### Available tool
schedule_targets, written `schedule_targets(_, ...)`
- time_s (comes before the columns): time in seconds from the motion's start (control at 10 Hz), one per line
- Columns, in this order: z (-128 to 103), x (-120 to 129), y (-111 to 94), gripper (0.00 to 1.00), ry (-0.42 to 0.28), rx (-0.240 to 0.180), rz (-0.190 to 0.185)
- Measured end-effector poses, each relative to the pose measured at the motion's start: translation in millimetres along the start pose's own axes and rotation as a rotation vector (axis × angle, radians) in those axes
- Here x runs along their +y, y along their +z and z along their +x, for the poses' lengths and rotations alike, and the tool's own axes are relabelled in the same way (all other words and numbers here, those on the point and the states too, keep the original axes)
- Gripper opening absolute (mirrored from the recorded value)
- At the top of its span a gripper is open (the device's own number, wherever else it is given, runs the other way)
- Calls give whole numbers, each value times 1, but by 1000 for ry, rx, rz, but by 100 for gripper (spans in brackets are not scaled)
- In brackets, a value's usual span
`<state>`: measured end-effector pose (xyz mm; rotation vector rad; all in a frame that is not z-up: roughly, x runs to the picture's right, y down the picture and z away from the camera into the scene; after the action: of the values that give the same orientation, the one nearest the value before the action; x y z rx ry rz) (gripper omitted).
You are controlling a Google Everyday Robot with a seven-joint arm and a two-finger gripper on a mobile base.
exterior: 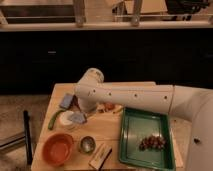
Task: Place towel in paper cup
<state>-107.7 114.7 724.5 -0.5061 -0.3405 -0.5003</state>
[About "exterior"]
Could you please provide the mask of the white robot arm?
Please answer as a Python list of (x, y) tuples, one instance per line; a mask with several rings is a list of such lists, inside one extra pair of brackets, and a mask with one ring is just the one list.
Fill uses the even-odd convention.
[(98, 102), (169, 114), (192, 124), (185, 171), (213, 171), (213, 89), (178, 85), (117, 85), (89, 68), (74, 89), (80, 108), (89, 112)]

